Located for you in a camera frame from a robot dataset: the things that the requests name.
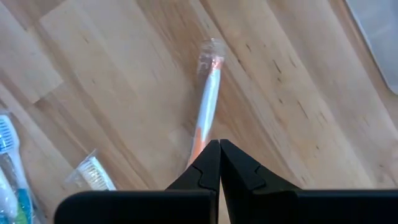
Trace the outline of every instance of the black plastic jaw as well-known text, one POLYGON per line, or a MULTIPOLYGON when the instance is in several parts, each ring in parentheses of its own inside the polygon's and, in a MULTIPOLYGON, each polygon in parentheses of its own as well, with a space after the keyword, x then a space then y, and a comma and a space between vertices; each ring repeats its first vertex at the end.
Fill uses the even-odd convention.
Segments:
POLYGON ((211 141, 165 191, 83 192, 55 223, 217 223, 220 176, 231 223, 397 222, 396 190, 301 190, 228 140, 211 141))

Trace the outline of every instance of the toothbrush head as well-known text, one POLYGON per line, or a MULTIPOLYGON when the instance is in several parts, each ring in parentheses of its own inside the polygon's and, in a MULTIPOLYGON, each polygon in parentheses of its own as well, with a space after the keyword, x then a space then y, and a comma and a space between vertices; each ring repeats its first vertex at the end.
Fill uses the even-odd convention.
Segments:
POLYGON ((0 115, 0 154, 19 149, 17 131, 7 115, 0 115))
POLYGON ((111 178, 103 166, 90 154, 78 167, 77 170, 93 190, 116 190, 111 178))

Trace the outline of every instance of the plastic wrapper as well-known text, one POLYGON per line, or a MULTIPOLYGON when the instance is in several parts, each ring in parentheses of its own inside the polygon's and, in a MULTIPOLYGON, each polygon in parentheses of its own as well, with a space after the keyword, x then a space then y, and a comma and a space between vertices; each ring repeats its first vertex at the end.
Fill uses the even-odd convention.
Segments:
POLYGON ((0 224, 43 223, 25 177, 19 143, 8 115, 0 114, 0 224))
POLYGON ((221 68, 225 58, 225 44, 222 40, 205 41, 198 61, 198 79, 201 82, 201 103, 195 126, 191 156, 188 166, 199 156, 210 140, 211 127, 216 111, 221 68))
POLYGON ((113 181, 97 159, 97 149, 86 157, 66 183, 75 184, 80 190, 116 190, 113 181))

